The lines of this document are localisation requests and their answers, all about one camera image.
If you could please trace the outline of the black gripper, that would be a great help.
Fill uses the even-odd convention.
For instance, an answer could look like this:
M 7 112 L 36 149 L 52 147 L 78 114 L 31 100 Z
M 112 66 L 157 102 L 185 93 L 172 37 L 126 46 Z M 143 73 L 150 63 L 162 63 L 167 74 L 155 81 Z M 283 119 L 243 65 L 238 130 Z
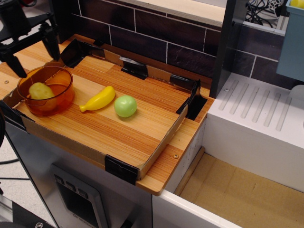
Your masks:
M 56 61 L 60 59 L 57 41 L 57 25 L 54 14 L 47 12 L 34 17 L 26 17 L 21 0 L 2 0 L 0 2 L 0 60 L 7 63 L 20 78 L 27 73 L 14 53 L 42 41 L 49 55 Z

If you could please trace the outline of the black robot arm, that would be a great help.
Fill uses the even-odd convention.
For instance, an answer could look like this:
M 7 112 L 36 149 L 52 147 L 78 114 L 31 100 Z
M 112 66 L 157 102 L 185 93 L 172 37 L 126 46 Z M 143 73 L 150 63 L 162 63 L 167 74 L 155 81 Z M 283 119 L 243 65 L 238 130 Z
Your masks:
M 31 45 L 43 42 L 48 54 L 54 59 L 60 59 L 58 47 L 58 28 L 54 15 L 50 12 L 38 16 L 27 17 L 21 0 L 2 0 L 0 2 L 0 61 L 7 65 L 20 78 L 26 78 L 20 61 L 15 53 Z

